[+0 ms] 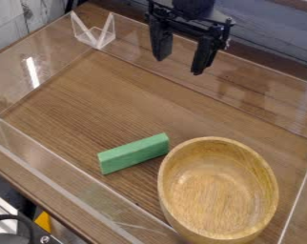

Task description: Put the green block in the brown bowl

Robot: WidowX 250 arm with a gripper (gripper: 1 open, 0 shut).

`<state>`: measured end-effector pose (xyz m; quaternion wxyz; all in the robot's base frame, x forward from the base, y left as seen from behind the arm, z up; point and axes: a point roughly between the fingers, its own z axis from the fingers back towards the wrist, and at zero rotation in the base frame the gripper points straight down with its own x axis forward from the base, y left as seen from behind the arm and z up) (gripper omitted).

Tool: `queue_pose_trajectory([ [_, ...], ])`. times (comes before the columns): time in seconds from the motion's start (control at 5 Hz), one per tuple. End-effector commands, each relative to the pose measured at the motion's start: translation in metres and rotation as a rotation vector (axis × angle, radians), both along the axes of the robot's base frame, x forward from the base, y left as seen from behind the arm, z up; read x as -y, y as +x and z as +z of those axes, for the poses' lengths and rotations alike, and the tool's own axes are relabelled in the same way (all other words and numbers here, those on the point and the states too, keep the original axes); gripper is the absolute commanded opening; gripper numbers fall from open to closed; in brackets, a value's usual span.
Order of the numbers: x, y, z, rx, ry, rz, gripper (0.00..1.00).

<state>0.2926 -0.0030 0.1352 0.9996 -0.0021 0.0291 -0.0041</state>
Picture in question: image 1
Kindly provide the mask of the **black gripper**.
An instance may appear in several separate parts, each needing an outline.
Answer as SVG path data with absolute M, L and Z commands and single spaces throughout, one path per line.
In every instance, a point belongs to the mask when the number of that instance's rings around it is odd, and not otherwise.
M 199 75 L 215 54 L 229 47 L 234 19 L 214 8 L 215 0 L 147 0 L 146 19 L 153 57 L 162 61 L 173 48 L 173 31 L 193 32 L 197 38 L 190 72 Z

